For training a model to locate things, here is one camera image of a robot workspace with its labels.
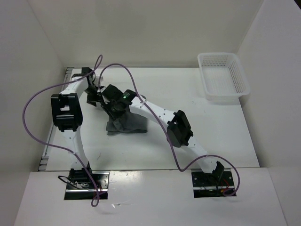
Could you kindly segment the grey shorts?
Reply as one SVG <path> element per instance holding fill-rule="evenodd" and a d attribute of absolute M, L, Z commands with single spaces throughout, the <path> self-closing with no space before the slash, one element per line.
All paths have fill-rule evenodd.
<path fill-rule="evenodd" d="M 113 120 L 109 118 L 106 131 L 108 136 L 117 134 L 144 134 L 148 132 L 148 119 L 131 112 L 125 112 Z"/>

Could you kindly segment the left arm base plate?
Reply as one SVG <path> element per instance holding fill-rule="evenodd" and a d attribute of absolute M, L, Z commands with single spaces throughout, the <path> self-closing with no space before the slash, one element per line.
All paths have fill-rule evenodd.
<path fill-rule="evenodd" d="M 92 178 L 96 183 L 101 200 L 108 198 L 109 172 L 92 172 Z M 66 176 L 58 176 L 65 184 L 64 200 L 92 200 L 96 197 L 96 189 L 89 176 L 83 172 L 70 172 Z"/>

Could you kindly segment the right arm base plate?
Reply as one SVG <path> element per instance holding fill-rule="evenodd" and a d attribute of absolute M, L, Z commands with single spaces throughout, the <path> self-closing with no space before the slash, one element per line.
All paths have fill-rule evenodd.
<path fill-rule="evenodd" d="M 218 183 L 209 181 L 209 177 L 201 171 L 192 171 L 191 177 L 194 198 L 225 197 L 236 189 L 229 169 L 224 171 Z"/>

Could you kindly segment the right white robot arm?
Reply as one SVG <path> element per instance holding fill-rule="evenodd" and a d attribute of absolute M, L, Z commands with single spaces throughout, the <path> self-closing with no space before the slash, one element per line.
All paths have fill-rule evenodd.
<path fill-rule="evenodd" d="M 209 184 L 217 185 L 222 181 L 224 166 L 213 160 L 194 138 L 183 111 L 169 111 L 147 101 L 132 90 L 122 92 L 113 85 L 100 87 L 98 96 L 101 98 L 101 107 L 110 118 L 107 125 L 109 134 L 144 133 L 147 132 L 148 121 L 155 122 L 162 128 L 174 158 L 175 148 L 181 148 L 196 156 L 188 166 L 198 162 Z"/>

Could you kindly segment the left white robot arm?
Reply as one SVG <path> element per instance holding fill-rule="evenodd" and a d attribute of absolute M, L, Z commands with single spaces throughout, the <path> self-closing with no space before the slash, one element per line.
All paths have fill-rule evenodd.
<path fill-rule="evenodd" d="M 71 186 L 92 188 L 94 176 L 90 168 L 81 140 L 80 129 L 83 123 L 83 114 L 79 98 L 86 93 L 96 93 L 93 70 L 83 67 L 81 73 L 74 74 L 70 83 L 59 94 L 51 96 L 52 118 L 54 125 L 62 133 L 70 150 L 71 170 L 68 180 Z"/>

